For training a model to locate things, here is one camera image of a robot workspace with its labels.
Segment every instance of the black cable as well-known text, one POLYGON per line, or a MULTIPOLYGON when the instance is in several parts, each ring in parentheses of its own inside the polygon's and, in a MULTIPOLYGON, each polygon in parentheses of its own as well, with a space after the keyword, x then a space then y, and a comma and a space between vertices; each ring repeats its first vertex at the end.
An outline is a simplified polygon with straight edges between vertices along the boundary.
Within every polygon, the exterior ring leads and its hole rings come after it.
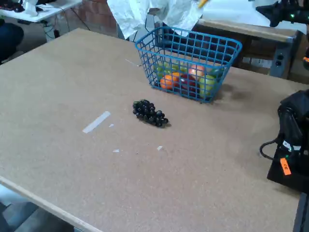
POLYGON ((271 144, 276 143, 276 142, 277 142, 277 139, 278 139, 278 138, 275 138, 274 140, 269 141, 269 142, 266 142, 266 143, 263 143, 263 144, 260 146, 260 153, 261 153, 261 155, 262 155, 264 158, 269 159, 269 160, 274 160, 273 157, 270 157, 270 156, 266 155, 266 154, 263 152, 263 148, 266 147, 266 146, 268 146, 268 145, 271 145, 271 144))
MULTIPOLYGON (((268 145, 271 145, 271 144, 274 144, 274 143, 278 143, 278 138, 275 138, 274 140, 272 141, 269 141, 269 142, 266 142, 266 143, 263 143, 261 146, 260 146, 260 153, 261 155, 266 158, 266 159, 269 159, 269 160, 272 160, 272 161, 276 161, 276 162, 280 162, 280 159, 274 159, 273 157, 270 157, 269 155, 266 155, 264 152, 263 152, 263 148, 268 146, 268 145)), ((294 150, 294 147, 293 145, 291 145, 291 155, 289 157, 286 157, 287 160, 294 157, 296 155, 297 152, 295 152, 294 150)))
POLYGON ((49 38, 51 38, 51 39, 55 39, 55 37, 51 37, 49 34, 47 34, 46 32, 45 32, 45 35, 47 35, 49 38))
POLYGON ((134 38, 133 38, 133 41, 132 42, 135 42, 135 37, 137 35, 137 32, 135 32, 135 35, 134 35, 134 38))
POLYGON ((79 15, 73 10, 73 8, 71 8, 71 10, 74 12, 74 14, 79 18, 79 20, 85 25, 85 27, 87 27, 88 28, 88 30, 89 31, 91 31, 90 30, 90 28, 87 26, 87 24, 79 17, 79 15))
POLYGON ((68 31, 70 31, 70 26, 69 26, 69 21, 68 21, 68 18, 67 18, 67 13, 65 11, 63 11, 63 13, 64 13, 64 16, 65 16, 66 21, 67 21, 68 31))
POLYGON ((146 16, 146 20, 145 20, 145 29, 146 29, 147 32, 149 32, 149 30, 146 28, 146 26, 147 26, 147 16, 146 16))
POLYGON ((68 21, 68 18, 67 18, 67 15, 66 15, 66 12, 64 9, 62 9, 61 7, 56 7, 56 6, 51 6, 51 7, 46 7, 46 6, 40 6, 41 8, 58 8, 58 9, 61 9, 62 12, 64 13, 64 17, 66 18, 66 21, 67 21, 67 25, 68 25, 68 31, 70 31, 70 26, 69 26, 69 21, 68 21))

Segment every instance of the apple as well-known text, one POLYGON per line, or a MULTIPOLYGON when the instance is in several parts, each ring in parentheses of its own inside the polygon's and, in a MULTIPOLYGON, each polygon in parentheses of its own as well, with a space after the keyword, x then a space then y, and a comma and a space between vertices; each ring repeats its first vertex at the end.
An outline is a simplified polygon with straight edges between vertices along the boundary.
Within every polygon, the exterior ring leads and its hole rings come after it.
POLYGON ((206 75, 206 78, 202 77, 199 79, 199 96, 205 99, 210 95, 211 90, 216 84, 216 77, 211 75, 206 75))
POLYGON ((192 75, 196 80, 199 80, 205 75, 205 67, 202 65, 191 65, 189 69, 189 74, 192 75))
POLYGON ((181 75, 180 83, 176 83, 174 85, 174 92, 179 92, 185 96, 188 96, 189 92, 189 96, 196 98, 198 94, 196 79, 194 79, 191 75, 181 75))

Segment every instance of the metal table leg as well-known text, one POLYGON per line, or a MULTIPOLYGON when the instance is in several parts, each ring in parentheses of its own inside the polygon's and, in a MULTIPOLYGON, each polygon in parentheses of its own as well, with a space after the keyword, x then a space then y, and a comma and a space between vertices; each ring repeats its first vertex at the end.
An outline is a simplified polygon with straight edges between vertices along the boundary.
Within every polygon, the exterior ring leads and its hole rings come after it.
POLYGON ((2 213, 0 213, 0 232, 9 232, 9 225, 2 213))
POLYGON ((294 221, 293 232, 309 231, 309 196, 302 193, 299 198, 298 208, 294 221))
POLYGON ((286 69, 290 72, 302 35, 302 32, 297 31, 294 38, 291 38, 290 41, 287 41, 286 43, 277 43, 277 48, 270 67, 269 75, 283 78, 283 74, 286 69))

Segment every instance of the white desk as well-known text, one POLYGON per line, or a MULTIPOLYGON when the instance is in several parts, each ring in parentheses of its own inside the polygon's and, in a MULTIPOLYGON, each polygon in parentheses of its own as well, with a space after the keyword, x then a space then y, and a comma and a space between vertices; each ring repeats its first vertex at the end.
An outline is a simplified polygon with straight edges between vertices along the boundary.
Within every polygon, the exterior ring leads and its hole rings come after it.
POLYGON ((0 15, 37 23, 79 4, 82 4, 82 0, 57 0, 56 2, 48 3, 46 5, 38 5, 43 11, 39 12, 36 17, 32 17, 25 12, 16 13, 14 11, 5 10, 0 10, 0 15))

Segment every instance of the grape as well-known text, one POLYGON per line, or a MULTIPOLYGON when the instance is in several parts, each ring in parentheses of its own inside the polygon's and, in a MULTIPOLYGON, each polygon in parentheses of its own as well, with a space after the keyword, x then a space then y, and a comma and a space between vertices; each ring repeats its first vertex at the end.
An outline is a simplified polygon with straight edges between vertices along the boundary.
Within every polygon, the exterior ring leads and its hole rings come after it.
POLYGON ((141 120, 144 120, 154 126, 162 127, 163 124, 168 123, 168 119, 164 118, 165 114, 158 110, 155 111, 155 105, 148 100, 135 101, 133 103, 133 114, 141 120))
POLYGON ((144 100, 144 105, 145 106, 149 106, 150 105, 150 102, 148 100, 144 100))

